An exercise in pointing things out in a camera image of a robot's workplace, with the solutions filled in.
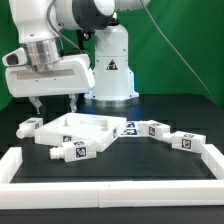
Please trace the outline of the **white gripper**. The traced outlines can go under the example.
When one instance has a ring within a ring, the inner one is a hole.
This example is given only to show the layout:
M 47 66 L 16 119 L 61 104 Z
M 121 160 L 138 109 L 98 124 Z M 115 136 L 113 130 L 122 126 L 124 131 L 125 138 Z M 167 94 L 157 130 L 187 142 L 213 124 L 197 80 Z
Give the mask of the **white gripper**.
M 38 96 L 69 95 L 71 112 L 77 111 L 79 94 L 90 91 L 94 85 L 91 60 L 87 54 L 64 56 L 54 64 L 52 71 L 34 72 L 18 48 L 2 58 L 6 66 L 5 76 L 10 94 L 15 97 L 30 97 L 29 101 L 38 114 L 43 104 Z

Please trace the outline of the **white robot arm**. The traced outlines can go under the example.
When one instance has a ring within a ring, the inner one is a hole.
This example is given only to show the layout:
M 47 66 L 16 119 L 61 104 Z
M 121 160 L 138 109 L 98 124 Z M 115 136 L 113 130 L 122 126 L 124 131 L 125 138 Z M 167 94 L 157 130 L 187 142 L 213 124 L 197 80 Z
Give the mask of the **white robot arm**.
M 116 13 L 149 2 L 9 0 L 20 43 L 3 57 L 9 92 L 27 97 L 37 109 L 41 96 L 52 95 L 69 96 L 72 111 L 79 94 L 104 107 L 136 101 L 128 32 Z

